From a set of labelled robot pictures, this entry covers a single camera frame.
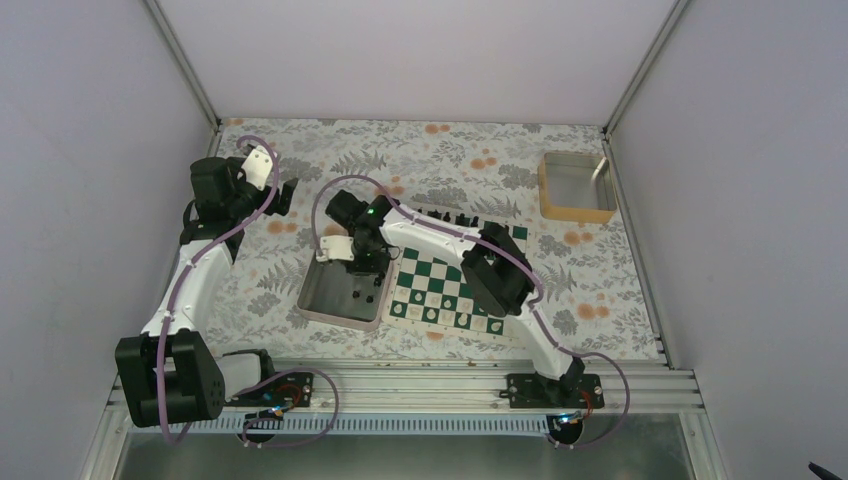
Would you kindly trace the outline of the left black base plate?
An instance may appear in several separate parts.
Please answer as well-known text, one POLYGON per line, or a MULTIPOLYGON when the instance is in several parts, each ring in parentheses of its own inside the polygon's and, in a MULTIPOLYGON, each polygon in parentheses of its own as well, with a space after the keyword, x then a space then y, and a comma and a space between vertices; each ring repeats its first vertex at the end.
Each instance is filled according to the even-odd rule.
POLYGON ((255 408, 306 408, 310 406, 313 383, 313 373, 290 373, 255 391, 233 397, 226 402, 226 405, 255 408))

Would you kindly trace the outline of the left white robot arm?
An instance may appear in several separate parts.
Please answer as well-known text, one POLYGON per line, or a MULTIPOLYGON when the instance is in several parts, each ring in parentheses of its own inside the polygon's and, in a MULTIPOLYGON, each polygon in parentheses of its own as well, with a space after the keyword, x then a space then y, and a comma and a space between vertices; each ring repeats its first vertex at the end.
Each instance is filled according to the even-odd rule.
POLYGON ((153 317, 140 334, 115 349, 118 376, 137 427, 212 420, 240 392, 263 405, 278 391, 278 377, 264 350, 216 357, 205 330, 214 298, 244 238, 238 230, 255 215, 285 215, 297 185, 268 185, 272 157, 261 146, 244 158, 209 157, 190 166, 194 193, 183 215, 179 262, 153 317))

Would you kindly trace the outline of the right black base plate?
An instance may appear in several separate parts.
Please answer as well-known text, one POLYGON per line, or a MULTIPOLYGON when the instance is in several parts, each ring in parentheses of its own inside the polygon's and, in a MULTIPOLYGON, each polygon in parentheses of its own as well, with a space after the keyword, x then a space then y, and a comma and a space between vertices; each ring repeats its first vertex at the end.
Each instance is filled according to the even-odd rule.
POLYGON ((499 397, 511 409, 601 409, 605 407, 600 377, 583 374, 576 379, 552 380, 538 374, 513 373, 499 397))

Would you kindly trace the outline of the green white chessboard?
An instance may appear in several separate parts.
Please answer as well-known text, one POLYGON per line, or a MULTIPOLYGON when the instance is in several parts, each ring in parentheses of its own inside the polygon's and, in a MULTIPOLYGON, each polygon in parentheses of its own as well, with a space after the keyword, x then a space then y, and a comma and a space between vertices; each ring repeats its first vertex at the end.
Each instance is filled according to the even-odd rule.
POLYGON ((394 272, 382 320, 427 333, 516 344, 516 335, 506 321, 490 315, 474 300, 460 268, 463 254, 476 246, 469 237, 477 237, 483 227, 494 224, 482 220, 478 228, 462 227, 425 215, 418 221, 416 213, 405 205, 388 213, 380 231, 391 247, 400 250, 400 257, 393 262, 394 272), (403 316, 393 313, 396 303, 406 306, 403 316), (427 308, 438 310, 437 323, 423 320, 427 308), (458 319, 464 315, 469 316, 465 328, 458 325, 458 319), (493 321, 502 323, 501 334, 489 331, 489 323, 493 321))

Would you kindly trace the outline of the yellow metal tray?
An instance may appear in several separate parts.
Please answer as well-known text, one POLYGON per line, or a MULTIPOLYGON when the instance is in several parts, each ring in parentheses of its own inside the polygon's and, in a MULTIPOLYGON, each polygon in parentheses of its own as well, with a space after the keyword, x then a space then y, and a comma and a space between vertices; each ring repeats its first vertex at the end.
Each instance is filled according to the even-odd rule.
POLYGON ((548 220, 606 224, 618 210, 611 165, 601 154, 546 152, 538 167, 541 215, 548 220))

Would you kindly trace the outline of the pink metal tray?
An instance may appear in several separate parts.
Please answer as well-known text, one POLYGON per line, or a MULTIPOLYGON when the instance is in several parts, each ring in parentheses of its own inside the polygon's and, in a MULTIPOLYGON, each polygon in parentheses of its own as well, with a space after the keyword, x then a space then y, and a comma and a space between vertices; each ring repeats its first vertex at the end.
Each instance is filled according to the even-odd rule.
POLYGON ((393 264, 385 275, 350 275, 340 261, 310 261, 295 310, 312 322, 370 332, 381 323, 393 264), (361 290, 359 298, 353 298, 361 290), (368 295, 374 302, 368 304, 368 295))

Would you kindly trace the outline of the floral tablecloth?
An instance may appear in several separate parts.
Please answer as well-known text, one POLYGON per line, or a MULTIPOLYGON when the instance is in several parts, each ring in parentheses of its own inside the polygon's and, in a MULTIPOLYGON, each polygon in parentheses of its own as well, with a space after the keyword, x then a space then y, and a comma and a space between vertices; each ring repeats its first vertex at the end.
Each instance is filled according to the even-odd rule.
POLYGON ((602 153, 591 126, 364 120, 229 119, 217 146, 239 154, 253 134, 279 155, 298 184, 285 217, 246 231, 207 327, 216 354, 265 348, 276 357, 351 359, 523 359, 524 349, 384 320, 370 332, 312 322, 296 303, 312 256, 312 231, 334 234, 324 214, 339 189, 528 226, 529 258, 544 282, 543 308, 570 349, 617 361, 660 354, 627 233, 619 215, 604 224, 558 222, 539 211, 537 169, 548 152, 602 153))

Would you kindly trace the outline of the left aluminium corner post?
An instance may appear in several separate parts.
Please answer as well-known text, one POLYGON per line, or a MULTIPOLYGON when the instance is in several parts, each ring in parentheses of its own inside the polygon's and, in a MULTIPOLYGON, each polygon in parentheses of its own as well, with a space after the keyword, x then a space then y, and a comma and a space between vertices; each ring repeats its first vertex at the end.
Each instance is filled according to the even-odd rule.
POLYGON ((177 32, 170 20, 168 19, 168 16, 161 2, 157 0, 142 0, 141 3, 148 11, 153 25, 155 26, 159 35, 164 40, 166 49, 171 55, 183 80, 189 88, 203 117, 205 118, 209 126, 212 128, 212 130, 214 132, 217 132, 221 125, 221 118, 216 113, 215 108, 213 107, 209 99, 209 96, 207 95, 204 87, 202 86, 199 76, 197 75, 195 69, 191 64, 191 61, 188 58, 188 55, 186 54, 183 46, 181 45, 177 32))

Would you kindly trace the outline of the aluminium corner post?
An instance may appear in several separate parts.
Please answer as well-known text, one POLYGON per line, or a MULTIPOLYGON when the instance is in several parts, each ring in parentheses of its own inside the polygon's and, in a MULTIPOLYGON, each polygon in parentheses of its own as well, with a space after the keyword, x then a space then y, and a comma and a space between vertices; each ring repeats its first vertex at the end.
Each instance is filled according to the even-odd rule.
POLYGON ((183 80, 189 88, 203 117, 205 118, 209 126, 212 128, 212 130, 214 132, 217 132, 221 125, 221 118, 216 113, 215 108, 213 107, 209 99, 209 96, 207 95, 204 87, 202 86, 199 76, 197 75, 195 69, 191 64, 191 61, 188 58, 188 55, 186 54, 183 46, 181 45, 177 32, 170 20, 168 19, 168 16, 161 2, 157 0, 142 0, 141 3, 148 11, 153 25, 155 26, 159 35, 164 40, 166 49, 171 55, 183 80))
POLYGON ((659 30, 651 41, 649 48, 640 61, 623 94, 619 98, 619 101, 613 109, 607 123, 604 125, 603 131, 606 135, 611 135, 622 121, 642 84, 647 79, 654 64, 663 52, 666 44, 677 30, 678 25, 690 4, 690 0, 675 0, 673 2, 659 30))

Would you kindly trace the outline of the aluminium rail frame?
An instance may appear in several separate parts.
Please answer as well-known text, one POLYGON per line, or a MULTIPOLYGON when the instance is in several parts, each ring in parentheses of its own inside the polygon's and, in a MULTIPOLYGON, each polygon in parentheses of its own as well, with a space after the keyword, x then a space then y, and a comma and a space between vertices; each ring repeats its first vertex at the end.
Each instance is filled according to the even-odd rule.
POLYGON ((261 447, 237 431, 244 407, 193 426, 178 446, 135 427, 115 385, 86 479, 723 479, 693 372, 590 359, 603 405, 574 449, 547 441, 552 408, 515 409, 521 360, 313 360, 308 405, 266 422, 261 447))

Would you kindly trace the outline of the right aluminium corner post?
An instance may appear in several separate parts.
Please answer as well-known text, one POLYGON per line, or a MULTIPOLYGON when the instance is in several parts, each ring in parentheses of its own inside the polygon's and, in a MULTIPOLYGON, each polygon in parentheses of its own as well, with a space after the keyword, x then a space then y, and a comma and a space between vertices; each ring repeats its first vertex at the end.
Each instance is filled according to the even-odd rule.
POLYGON ((603 131, 606 135, 611 135, 622 121, 642 84, 647 79, 654 64, 663 52, 666 44, 677 30, 678 25, 690 4, 690 0, 675 0, 673 2, 659 30, 651 41, 649 48, 640 61, 623 94, 619 98, 619 101, 613 109, 607 123, 604 125, 603 131))

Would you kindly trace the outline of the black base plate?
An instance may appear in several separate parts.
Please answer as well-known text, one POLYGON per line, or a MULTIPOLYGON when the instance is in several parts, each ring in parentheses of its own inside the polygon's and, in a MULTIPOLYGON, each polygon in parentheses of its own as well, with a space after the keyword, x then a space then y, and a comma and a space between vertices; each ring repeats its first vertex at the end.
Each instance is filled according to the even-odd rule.
POLYGON ((600 377, 583 374, 576 379, 552 380, 538 374, 513 373, 499 397, 511 409, 601 409, 605 407, 600 377))
POLYGON ((313 373, 290 373, 255 391, 233 397, 226 402, 226 405, 255 408, 306 408, 310 406, 313 383, 313 373))

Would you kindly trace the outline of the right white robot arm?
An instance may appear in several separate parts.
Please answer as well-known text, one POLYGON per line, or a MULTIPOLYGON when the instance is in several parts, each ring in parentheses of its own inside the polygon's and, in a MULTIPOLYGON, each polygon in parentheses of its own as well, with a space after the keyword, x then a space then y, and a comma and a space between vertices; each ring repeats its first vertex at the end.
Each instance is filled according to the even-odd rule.
POLYGON ((473 300, 487 314, 511 325, 529 351, 541 398, 565 407, 581 395, 585 365, 562 346, 540 307, 542 283, 509 230, 452 225, 386 195, 372 202, 341 190, 325 209, 345 229, 319 240, 320 262, 340 260, 353 273, 391 247, 413 248, 461 270, 473 300))

